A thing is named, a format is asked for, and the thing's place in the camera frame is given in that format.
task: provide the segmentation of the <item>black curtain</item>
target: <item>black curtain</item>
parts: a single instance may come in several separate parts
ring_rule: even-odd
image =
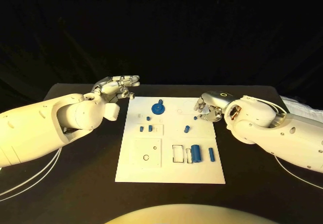
[[[54,83],[95,83],[118,75],[139,75],[142,84],[271,85],[323,109],[318,5],[236,0],[0,5],[0,111],[40,101]]]

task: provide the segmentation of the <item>small blue part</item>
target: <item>small blue part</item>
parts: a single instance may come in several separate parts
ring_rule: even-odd
[[[191,162],[201,162],[198,145],[190,146]]]
[[[213,148],[209,148],[209,153],[210,153],[210,162],[214,162]]]
[[[190,127],[186,125],[183,132],[187,133],[190,130]]]
[[[154,114],[160,115],[164,112],[162,100],[158,100],[158,103],[152,105],[151,111]]]

